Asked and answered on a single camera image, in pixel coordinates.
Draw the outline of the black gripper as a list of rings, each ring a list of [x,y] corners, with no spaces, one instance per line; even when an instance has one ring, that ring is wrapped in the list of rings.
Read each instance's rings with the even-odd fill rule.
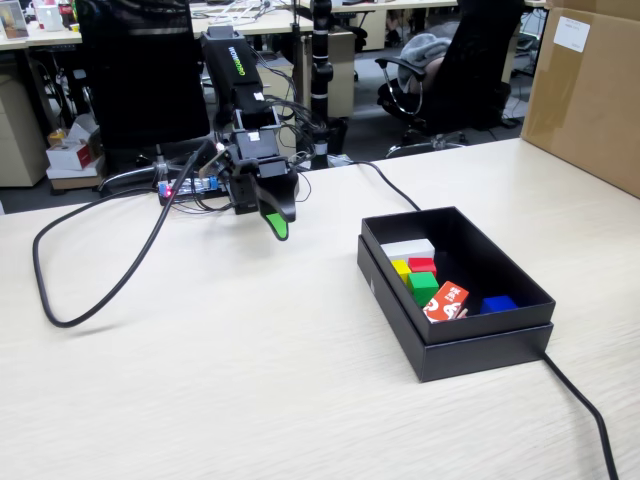
[[[296,220],[298,173],[281,155],[274,130],[234,132],[229,189],[232,201],[258,210],[279,241],[289,238]]]

